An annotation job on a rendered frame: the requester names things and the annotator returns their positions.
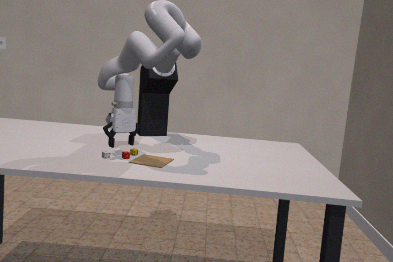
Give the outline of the brown mat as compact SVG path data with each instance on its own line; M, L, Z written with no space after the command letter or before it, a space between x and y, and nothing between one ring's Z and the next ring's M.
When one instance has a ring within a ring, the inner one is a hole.
M143 155L129 161L129 163L162 168L165 165L169 164L173 160L174 159L172 159L172 158L157 157L157 156L143 154Z

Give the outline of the yellow die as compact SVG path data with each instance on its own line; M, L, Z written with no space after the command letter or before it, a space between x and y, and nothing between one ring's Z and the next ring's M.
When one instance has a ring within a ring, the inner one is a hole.
M132 156L138 155L138 149L135 149L135 148L130 149L130 155L132 155Z

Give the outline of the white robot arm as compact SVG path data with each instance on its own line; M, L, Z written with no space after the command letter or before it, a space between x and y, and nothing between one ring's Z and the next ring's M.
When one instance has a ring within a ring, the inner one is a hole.
M149 27L163 41L157 48L142 32L132 32L120 53L106 62L98 76L102 90L115 91L111 104L117 108L132 108L134 77L126 74L142 64L162 77L175 71L175 63L182 54L186 59L194 58L201 50L201 38L185 21L180 9L170 1L158 0L145 9Z

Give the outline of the red die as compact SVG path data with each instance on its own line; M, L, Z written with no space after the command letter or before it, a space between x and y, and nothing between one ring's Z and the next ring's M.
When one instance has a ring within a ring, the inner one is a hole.
M130 158L130 153L129 152L122 152L122 158L123 159L129 159Z

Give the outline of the white die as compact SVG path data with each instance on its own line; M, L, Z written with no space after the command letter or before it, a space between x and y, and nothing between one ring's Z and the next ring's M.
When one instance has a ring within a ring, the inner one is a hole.
M110 152L109 151L102 151L102 158L110 158Z

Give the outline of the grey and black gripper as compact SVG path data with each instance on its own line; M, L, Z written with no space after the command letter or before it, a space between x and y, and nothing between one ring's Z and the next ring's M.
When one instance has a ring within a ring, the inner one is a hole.
M110 128L110 132L108 131ZM139 131L140 125L136 123L134 108L114 107L110 116L110 123L103 127L105 134L109 137L109 147L114 148L116 133L130 133L129 145L134 145L134 136Z

